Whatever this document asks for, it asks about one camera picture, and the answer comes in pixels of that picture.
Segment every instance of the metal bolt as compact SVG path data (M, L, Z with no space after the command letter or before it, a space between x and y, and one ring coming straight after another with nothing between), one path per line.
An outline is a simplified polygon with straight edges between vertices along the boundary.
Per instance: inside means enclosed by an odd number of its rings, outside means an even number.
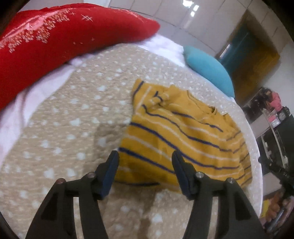
M196 173L196 177L197 177L197 178L203 178L203 177L204 177L204 173L202 173L202 172L197 172L197 173Z
M235 179L233 179L232 177L229 177L227 180L230 184L233 184L235 182Z
M55 183L57 183L57 184L62 184L62 183L64 183L64 182L66 182L64 178L59 178L59 179L56 180Z
M88 177L88 178L94 178L94 177L96 177L96 174L95 174L95 172L89 172L89 173L87 174L87 177Z

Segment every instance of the yellow striped shirt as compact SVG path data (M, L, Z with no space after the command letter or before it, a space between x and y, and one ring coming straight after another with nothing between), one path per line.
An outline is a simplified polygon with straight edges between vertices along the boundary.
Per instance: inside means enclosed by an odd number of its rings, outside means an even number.
M213 179L233 177L240 186L252 180L249 152L240 129L188 91L136 80L132 121L119 147L116 181L161 185L179 190L171 155L179 150Z

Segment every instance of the teal pillow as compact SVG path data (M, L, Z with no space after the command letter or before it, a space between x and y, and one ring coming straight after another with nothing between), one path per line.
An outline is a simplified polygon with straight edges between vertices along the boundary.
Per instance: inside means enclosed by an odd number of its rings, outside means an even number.
M223 65L214 57L194 47L184 47L186 63L227 96L235 97L232 80Z

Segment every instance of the embroidered pattern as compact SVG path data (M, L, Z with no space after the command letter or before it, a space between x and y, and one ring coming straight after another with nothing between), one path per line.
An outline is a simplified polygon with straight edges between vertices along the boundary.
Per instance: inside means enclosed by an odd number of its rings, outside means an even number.
M55 28L56 22L69 21L66 14L69 13L71 9L72 8L57 10L28 19L17 28L12 29L2 38L0 41L0 49L7 45L9 52L12 53L23 41L29 42L34 38L36 38L37 41L47 43L50 36L49 30Z

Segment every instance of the pink object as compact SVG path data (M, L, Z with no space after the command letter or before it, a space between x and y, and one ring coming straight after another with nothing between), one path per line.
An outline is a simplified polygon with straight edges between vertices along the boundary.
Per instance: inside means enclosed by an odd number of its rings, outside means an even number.
M270 106L275 108L277 112L279 112L282 109L281 99L279 97L279 94L277 92L272 93L273 101L270 103Z

